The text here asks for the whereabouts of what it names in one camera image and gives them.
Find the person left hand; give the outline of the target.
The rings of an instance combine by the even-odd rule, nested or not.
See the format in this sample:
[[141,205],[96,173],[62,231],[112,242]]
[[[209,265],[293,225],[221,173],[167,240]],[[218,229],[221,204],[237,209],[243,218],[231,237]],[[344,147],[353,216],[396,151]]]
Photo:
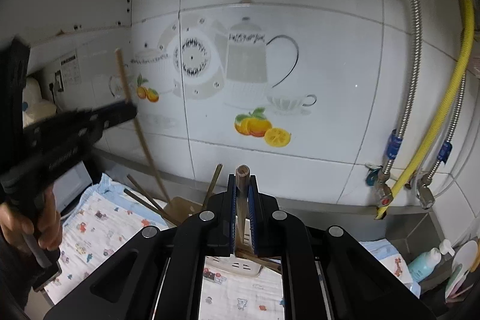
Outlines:
[[43,194],[44,208],[35,223],[10,208],[6,202],[1,203],[1,232],[7,243],[23,253],[30,253],[23,235],[33,235],[35,230],[41,233],[37,241],[41,249],[54,251],[62,242],[63,228],[60,214],[56,210],[53,186],[50,185]]

